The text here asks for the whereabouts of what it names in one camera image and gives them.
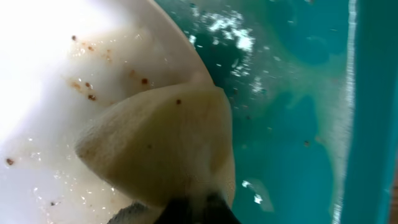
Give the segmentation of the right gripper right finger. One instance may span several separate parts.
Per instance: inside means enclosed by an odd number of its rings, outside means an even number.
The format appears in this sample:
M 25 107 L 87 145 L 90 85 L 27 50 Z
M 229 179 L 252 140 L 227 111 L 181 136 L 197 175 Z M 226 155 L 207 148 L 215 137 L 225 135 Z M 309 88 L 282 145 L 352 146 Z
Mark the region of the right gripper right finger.
M 241 224 L 219 194 L 209 194 L 203 209 L 204 224 Z

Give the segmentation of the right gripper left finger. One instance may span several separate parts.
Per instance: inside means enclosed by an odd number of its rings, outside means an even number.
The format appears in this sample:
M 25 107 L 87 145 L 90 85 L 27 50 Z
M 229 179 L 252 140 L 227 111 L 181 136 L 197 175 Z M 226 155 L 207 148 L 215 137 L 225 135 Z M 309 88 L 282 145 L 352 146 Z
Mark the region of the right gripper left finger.
M 197 219 L 199 203 L 192 198 L 173 198 L 154 224 L 193 224 Z

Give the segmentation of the yellow sponge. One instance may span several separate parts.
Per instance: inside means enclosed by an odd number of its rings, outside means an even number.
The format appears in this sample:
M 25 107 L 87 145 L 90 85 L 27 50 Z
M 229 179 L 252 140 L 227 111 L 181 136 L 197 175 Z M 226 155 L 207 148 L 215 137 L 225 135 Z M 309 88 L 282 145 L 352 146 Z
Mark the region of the yellow sponge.
M 81 132 L 74 150 L 100 179 L 151 207 L 219 193 L 233 204 L 236 175 L 229 100 L 212 82 L 137 93 Z

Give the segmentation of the white plate with sauce streak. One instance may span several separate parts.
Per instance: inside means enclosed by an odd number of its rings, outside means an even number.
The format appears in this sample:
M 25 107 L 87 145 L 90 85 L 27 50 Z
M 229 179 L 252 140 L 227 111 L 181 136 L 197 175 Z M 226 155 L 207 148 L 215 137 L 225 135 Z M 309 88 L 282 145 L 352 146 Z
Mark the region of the white plate with sauce streak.
M 77 158 L 85 124 L 140 91 L 208 78 L 197 1 L 1 2 L 1 222 L 106 223 L 131 199 Z

